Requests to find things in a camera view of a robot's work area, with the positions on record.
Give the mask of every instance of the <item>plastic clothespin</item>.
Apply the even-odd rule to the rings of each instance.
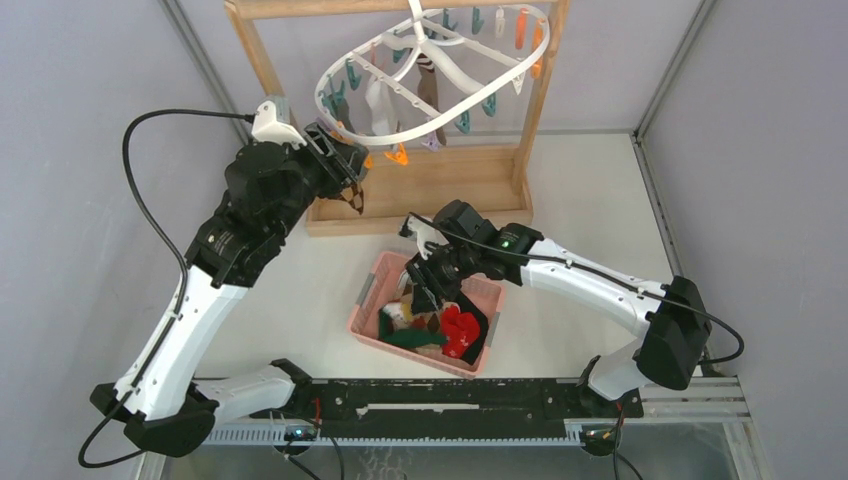
[[[533,32],[533,51],[535,52],[539,45],[542,44],[542,39],[545,38],[545,32],[542,30],[542,27],[545,25],[545,19],[540,18],[536,20],[536,31]],[[539,78],[539,75],[542,74],[542,63],[545,61],[545,56],[542,55],[539,57],[539,60],[536,60],[536,63],[530,67],[530,75],[533,78]]]
[[[345,83],[344,83],[344,80],[342,80],[342,86],[339,89],[339,91],[337,92],[336,88],[333,86],[333,76],[327,75],[327,80],[329,80],[329,83],[330,83],[330,94],[327,95],[326,93],[321,92],[321,94],[322,94],[321,103],[324,104],[324,106],[327,107],[328,110],[330,110],[330,113],[333,114],[333,117],[336,118],[336,120],[339,120],[339,118],[338,118],[339,107],[341,106],[341,104],[343,102],[345,102],[345,98],[344,98]]]
[[[503,37],[503,32],[506,30],[506,20],[503,18],[503,7],[498,7],[495,12],[495,38]]]
[[[450,16],[448,14],[448,9],[443,8],[442,9],[442,26],[447,28],[448,30],[450,30],[452,32],[452,31],[456,30],[457,25],[459,25],[459,22],[454,23],[453,26],[450,25]]]
[[[489,117],[494,117],[498,111],[498,99],[495,95],[497,93],[489,95],[486,97],[486,101],[483,102],[483,113]]]
[[[374,42],[371,42],[371,65],[374,65],[380,70],[382,70],[383,67],[386,65],[385,62],[377,65],[377,44],[375,44]]]
[[[521,72],[520,74],[518,74],[517,77],[512,79],[512,87],[515,89],[516,95],[521,94],[521,87],[524,85],[524,75],[526,73],[527,73],[527,71],[525,70],[525,71]]]
[[[395,148],[392,148],[392,151],[384,152],[383,154],[386,158],[398,165],[407,165],[409,163],[409,157],[406,155],[406,147],[402,143],[398,143],[395,145]]]
[[[480,33],[480,30],[483,29],[484,23],[486,22],[480,18],[480,9],[474,7],[473,13],[471,14],[471,33],[474,35]]]
[[[462,112],[459,116],[459,121],[453,122],[457,130],[468,135],[471,133],[471,112],[468,110]]]
[[[362,81],[362,75],[356,75],[353,70],[353,62],[349,58],[345,60],[345,70],[347,70],[347,81],[350,83],[350,89],[356,90],[359,88],[359,82]]]
[[[527,29],[527,9],[522,8],[518,13],[518,20],[515,21],[515,49],[521,50],[524,48],[524,32]]]
[[[427,134],[427,139],[421,142],[421,145],[430,150],[431,152],[438,152],[441,144],[439,143],[439,137],[436,135],[436,131],[432,131]]]

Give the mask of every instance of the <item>gray wall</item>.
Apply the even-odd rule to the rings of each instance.
[[[241,109],[254,108],[256,99],[263,96],[262,89],[224,13],[223,2],[183,0],[182,3],[236,105]],[[632,130],[645,111],[699,0],[574,0],[571,3],[541,128]],[[540,5],[540,8],[547,11],[548,7]],[[488,7],[481,10],[486,24],[476,38],[489,42],[494,40],[491,37],[495,10]],[[470,15],[471,9],[459,9],[450,14],[451,21],[459,20],[459,29],[467,35],[470,35]],[[505,53],[518,55],[510,42],[515,38],[512,15],[507,10],[506,33],[503,41],[496,44]],[[315,83],[327,67],[352,48],[407,17],[405,12],[392,12],[260,20],[257,29],[295,115],[301,123],[306,123],[315,118]],[[441,16],[437,16],[436,21],[440,20]],[[529,51],[532,43],[529,35],[524,52]],[[397,68],[389,56],[381,56],[387,59],[387,68]],[[475,62],[472,55],[455,58],[482,82],[494,76],[496,69],[489,68],[491,65],[485,61]],[[445,110],[456,104],[461,95],[442,80],[439,106]],[[530,98],[529,80],[520,97],[516,97],[510,87],[498,92],[498,115],[494,119],[483,115],[479,108],[474,109],[473,130],[520,130]],[[413,71],[404,83],[414,87],[417,82],[418,73]],[[352,121],[358,128],[369,126],[363,91],[364,87],[360,87],[348,95]],[[404,118],[400,107],[398,115]],[[447,130],[459,135],[452,123]]]
[[[724,1],[648,133],[777,478],[844,478],[848,3]],[[727,337],[720,345],[728,350]]]
[[[0,465],[8,479],[86,472],[88,403],[153,330],[177,281],[120,163],[127,123],[170,106],[214,108],[157,2],[5,2],[0,20]],[[224,120],[142,126],[132,159],[163,227],[185,248],[237,148]],[[102,461],[132,445],[109,428]]]

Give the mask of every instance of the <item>green cloth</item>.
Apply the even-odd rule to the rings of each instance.
[[[425,345],[444,345],[448,343],[448,338],[441,333],[430,333],[427,330],[418,330],[416,328],[394,331],[391,315],[382,310],[379,312],[379,319],[380,324],[377,338],[389,345],[412,349]]]

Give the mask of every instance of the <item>wooden base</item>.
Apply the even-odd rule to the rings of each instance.
[[[439,152],[409,151],[409,165],[397,165],[374,152],[374,167],[363,182],[365,212],[341,201],[316,201],[309,209],[311,236],[397,233],[407,213],[432,217],[450,201],[470,203],[495,225],[529,224],[533,203],[527,183],[513,192],[517,145],[449,147]]]

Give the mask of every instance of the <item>red wire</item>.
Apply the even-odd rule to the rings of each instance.
[[[321,423],[321,399],[315,399],[315,423]]]

